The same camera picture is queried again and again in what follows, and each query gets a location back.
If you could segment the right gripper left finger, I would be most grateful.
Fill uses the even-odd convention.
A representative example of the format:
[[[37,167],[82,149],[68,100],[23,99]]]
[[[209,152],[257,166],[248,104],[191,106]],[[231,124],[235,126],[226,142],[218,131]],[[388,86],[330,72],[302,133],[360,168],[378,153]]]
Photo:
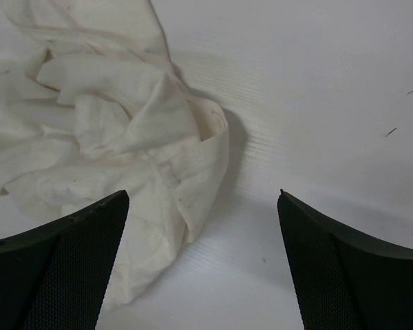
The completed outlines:
[[[0,240],[0,329],[94,329],[125,228],[121,190]]]

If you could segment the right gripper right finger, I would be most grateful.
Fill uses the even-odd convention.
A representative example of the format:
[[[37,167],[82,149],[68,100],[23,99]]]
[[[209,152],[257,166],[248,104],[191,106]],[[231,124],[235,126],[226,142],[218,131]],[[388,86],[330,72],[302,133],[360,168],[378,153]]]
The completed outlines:
[[[277,209],[305,329],[413,329],[413,249],[331,219],[286,191]]]

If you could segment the white t shirt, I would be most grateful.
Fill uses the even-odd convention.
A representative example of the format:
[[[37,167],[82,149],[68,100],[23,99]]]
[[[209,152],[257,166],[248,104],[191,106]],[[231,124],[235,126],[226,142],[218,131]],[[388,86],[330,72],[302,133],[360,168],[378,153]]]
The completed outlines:
[[[103,305],[137,298],[197,239],[229,162],[220,106],[176,76],[148,1],[2,1],[0,195],[48,222],[130,198]]]

